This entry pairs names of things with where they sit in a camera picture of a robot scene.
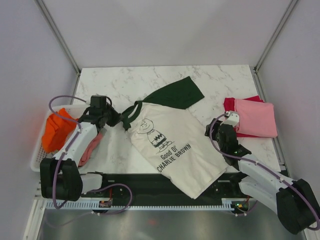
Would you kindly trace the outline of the cream and green Charlie Brown shirt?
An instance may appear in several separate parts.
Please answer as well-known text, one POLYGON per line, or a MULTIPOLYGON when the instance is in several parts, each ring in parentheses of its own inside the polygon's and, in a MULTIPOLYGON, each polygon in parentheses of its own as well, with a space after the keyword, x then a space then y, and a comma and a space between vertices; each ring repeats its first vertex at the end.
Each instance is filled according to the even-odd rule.
POLYGON ((132 145, 191 199, 197 199, 227 168, 205 136, 205 127, 189 111, 203 98, 188 76, 135 101, 122 113, 132 145))

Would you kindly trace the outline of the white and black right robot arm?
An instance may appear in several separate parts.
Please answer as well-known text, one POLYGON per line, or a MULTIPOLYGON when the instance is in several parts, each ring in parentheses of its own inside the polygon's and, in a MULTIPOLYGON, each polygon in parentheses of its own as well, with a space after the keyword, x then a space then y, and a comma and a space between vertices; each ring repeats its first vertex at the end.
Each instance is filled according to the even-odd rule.
POLYGON ((272 210, 283 227, 296 235, 305 229, 320 229, 320 205, 310 184, 304 179, 294 180, 258 160, 250 150, 239 144, 235 126, 239 117, 231 113, 226 120, 214 118, 206 126, 205 136, 225 162, 244 174, 229 184, 235 197, 253 197, 272 210))

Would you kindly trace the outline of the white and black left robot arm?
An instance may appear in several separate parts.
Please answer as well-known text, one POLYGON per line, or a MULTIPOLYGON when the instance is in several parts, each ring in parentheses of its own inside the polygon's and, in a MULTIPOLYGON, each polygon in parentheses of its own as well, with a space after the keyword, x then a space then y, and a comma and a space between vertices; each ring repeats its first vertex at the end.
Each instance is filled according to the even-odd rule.
POLYGON ((52 157, 39 165, 40 189, 46 199, 77 201, 86 192, 106 196, 110 185, 100 173, 79 172, 99 145, 105 126, 114 127, 122 115, 105 95, 93 95, 79 118, 71 117, 63 107, 53 110, 46 120, 42 147, 52 157))

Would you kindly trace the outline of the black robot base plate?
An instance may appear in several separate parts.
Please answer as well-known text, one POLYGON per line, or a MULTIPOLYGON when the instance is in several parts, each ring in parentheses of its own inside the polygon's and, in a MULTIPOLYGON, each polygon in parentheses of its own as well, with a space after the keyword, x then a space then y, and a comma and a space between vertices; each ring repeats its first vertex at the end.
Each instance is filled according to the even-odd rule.
POLYGON ((89 192, 82 196, 94 198, 110 197, 111 200, 127 204, 130 200, 129 191, 123 186, 112 186, 112 184, 124 184, 131 189, 132 202, 134 203, 217 204, 222 199, 231 199, 232 201, 246 205, 253 198, 243 194, 240 190, 238 181, 244 177, 243 173, 224 173, 201 193, 199 197, 192 199, 161 174, 103 174, 102 187, 110 187, 110 189, 89 192))

